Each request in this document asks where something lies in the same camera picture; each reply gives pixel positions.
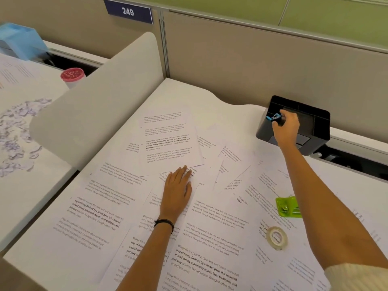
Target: hand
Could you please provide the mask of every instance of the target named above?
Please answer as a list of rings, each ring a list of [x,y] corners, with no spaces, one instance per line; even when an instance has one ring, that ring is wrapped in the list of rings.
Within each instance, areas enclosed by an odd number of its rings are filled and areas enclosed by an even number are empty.
[[[286,117],[286,122],[280,127],[277,122],[272,122],[272,128],[274,129],[274,136],[280,149],[285,147],[295,146],[296,136],[299,130],[298,115],[287,110],[280,110],[282,116]]]
[[[191,176],[191,170],[183,175],[186,169],[187,166],[184,166],[168,174],[160,204],[159,219],[170,220],[175,224],[185,209],[192,191],[191,182],[187,182]]]

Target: sleeve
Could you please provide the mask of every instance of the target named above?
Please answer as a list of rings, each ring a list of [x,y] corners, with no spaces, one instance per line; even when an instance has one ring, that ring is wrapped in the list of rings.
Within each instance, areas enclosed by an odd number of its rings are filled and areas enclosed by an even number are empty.
[[[341,264],[328,267],[325,276],[332,291],[387,291],[388,269]]]

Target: green tape dispenser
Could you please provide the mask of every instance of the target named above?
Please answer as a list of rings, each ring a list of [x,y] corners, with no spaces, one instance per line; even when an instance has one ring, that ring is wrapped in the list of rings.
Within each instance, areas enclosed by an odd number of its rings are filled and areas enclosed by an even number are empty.
[[[295,217],[301,218],[302,214],[300,213],[298,202],[296,201],[295,196],[287,198],[276,198],[276,206],[279,215],[282,217]]]

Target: forearm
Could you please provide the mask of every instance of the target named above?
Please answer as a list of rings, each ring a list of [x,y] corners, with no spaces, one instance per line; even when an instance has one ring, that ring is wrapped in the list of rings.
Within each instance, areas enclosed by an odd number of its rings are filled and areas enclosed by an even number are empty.
[[[325,269],[341,263],[387,267],[388,261],[355,215],[315,174],[294,145],[282,147],[308,240]]]
[[[147,243],[116,291],[153,291],[157,289],[171,230],[171,226],[167,223],[155,226]]]

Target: clear tape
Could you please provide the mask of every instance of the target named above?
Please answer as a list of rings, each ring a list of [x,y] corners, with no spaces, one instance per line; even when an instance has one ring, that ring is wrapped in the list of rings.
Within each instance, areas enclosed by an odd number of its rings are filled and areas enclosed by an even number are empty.
[[[269,245],[276,250],[282,250],[288,244],[286,232],[279,227],[268,228],[265,238]]]

